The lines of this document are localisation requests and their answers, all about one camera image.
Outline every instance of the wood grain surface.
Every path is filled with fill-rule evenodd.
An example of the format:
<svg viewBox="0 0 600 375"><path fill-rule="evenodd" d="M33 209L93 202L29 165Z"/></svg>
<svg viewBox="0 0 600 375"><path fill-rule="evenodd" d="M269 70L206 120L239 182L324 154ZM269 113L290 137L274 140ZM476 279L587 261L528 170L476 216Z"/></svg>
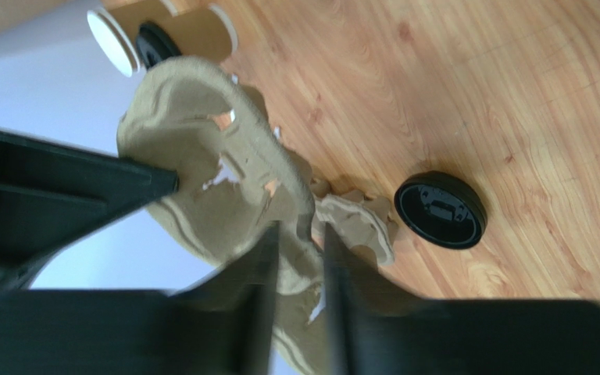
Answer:
<svg viewBox="0 0 600 375"><path fill-rule="evenodd" d="M223 66L338 192L392 198L441 170L485 201L476 248L404 228L389 277L435 298L600 300L600 0L216 3L241 35Z"/></svg>

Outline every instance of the black round cap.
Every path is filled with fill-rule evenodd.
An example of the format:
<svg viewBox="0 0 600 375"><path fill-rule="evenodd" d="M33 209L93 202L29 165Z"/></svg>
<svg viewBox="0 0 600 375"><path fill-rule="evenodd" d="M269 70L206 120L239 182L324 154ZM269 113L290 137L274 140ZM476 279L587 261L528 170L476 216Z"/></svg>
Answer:
<svg viewBox="0 0 600 375"><path fill-rule="evenodd" d="M395 209L419 236L454 250L475 246L488 222L475 190L438 171L411 176L395 193Z"/></svg>
<svg viewBox="0 0 600 375"><path fill-rule="evenodd" d="M143 23L138 29L136 52L147 69L166 59L182 55L173 39L156 23L150 21Z"/></svg>

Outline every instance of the brown cardboard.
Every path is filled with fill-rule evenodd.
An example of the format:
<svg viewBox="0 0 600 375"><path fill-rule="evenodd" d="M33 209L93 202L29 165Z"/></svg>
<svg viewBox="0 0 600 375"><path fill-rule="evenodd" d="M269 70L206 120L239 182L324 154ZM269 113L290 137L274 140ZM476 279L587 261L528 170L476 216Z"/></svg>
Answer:
<svg viewBox="0 0 600 375"><path fill-rule="evenodd" d="M211 9L198 8L158 20L182 55L196 55L221 63L233 50L228 29Z"/></svg>
<svg viewBox="0 0 600 375"><path fill-rule="evenodd" d="M363 232L357 225L342 233L352 236L345 241L354 252L375 264L392 257L385 227L389 203L330 195L330 185L319 180L310 190L311 166L274 137L260 92L197 57L170 59L146 74L122 118L117 144L122 157L177 171L179 191L148 211L178 243L214 266L249 250L270 221L282 223L273 344L299 373L329 373L325 313L311 319L323 283L320 250L311 237L313 222L320 227L315 207L334 225L368 226L364 239L356 236ZM220 159L237 182L213 183ZM343 220L346 212L355 214L353 223Z"/></svg>
<svg viewBox="0 0 600 375"><path fill-rule="evenodd" d="M106 11L117 21L132 44L136 41L141 23L158 21L173 15L166 3L160 0L137 0L126 5L106 8Z"/></svg>

